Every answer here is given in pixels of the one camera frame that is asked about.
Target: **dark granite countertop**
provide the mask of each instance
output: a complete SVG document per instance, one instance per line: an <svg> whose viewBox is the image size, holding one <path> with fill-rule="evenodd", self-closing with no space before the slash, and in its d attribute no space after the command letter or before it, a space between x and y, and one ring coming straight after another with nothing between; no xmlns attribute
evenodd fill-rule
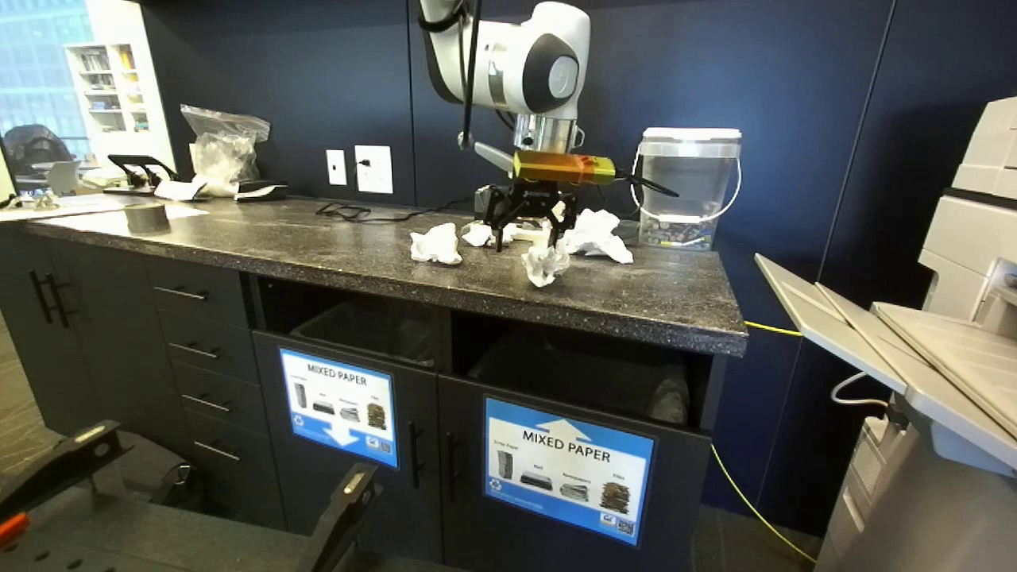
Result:
<svg viewBox="0 0 1017 572"><path fill-rule="evenodd" d="M123 213L24 223L36 234L72 240L240 273L411 300L459 311L571 326L673 350L745 355L746 330L714 250L632 249L636 265L575 258L535 288L517 253L461 245L461 266L411 260L411 231L466 223L421 213L411 223L342 223L314 217L322 200L168 207L168 231L130 231Z"/></svg>

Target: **recycling label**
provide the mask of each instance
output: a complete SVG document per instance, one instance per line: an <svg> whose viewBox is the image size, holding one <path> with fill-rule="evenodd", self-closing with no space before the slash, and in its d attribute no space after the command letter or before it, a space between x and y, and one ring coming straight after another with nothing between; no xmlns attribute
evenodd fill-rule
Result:
<svg viewBox="0 0 1017 572"><path fill-rule="evenodd" d="M490 499L640 543L654 443L485 397Z"/></svg>
<svg viewBox="0 0 1017 572"><path fill-rule="evenodd" d="M390 374L280 350L292 433L319 444L400 466Z"/></svg>

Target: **dark blue wall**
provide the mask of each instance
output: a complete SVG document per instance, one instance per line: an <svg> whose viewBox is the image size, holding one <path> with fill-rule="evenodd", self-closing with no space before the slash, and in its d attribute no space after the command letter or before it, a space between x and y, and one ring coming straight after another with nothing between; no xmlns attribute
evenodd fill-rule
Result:
<svg viewBox="0 0 1017 572"><path fill-rule="evenodd" d="M485 0L524 20L529 0ZM640 132L739 127L746 186L718 250L746 319L785 322L750 265L764 250L857 302L918 302L914 250L986 100L1017 79L1011 0L584 0L589 154L628 166ZM164 101L274 121L263 173L325 188L325 145L394 139L405 204L470 196L495 173L454 150L461 107L427 75L411 0L154 0ZM476 137L508 145L495 117ZM632 217L622 188L583 204ZM826 391L819 350L752 336L731 367L718 449L782 525L824 532L861 414ZM718 478L710 502L737 505Z"/></svg>

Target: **wall outlet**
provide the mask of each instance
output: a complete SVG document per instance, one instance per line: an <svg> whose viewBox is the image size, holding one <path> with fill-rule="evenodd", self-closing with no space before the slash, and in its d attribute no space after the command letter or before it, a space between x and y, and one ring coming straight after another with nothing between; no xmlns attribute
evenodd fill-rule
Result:
<svg viewBox="0 0 1017 572"><path fill-rule="evenodd" d="M325 169L327 169L327 186L347 188L347 154L342 150L325 150Z"/></svg>
<svg viewBox="0 0 1017 572"><path fill-rule="evenodd" d="M390 145L354 145L354 156L357 156L357 192L394 194Z"/></svg>

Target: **clear container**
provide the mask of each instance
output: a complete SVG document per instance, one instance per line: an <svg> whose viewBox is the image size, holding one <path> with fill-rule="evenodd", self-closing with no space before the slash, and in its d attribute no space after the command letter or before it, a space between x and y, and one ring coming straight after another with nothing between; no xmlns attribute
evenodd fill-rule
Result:
<svg viewBox="0 0 1017 572"><path fill-rule="evenodd" d="M739 194L739 132L649 127L636 150L636 174L664 186L632 186L640 242L664 249L713 249L718 219Z"/></svg>

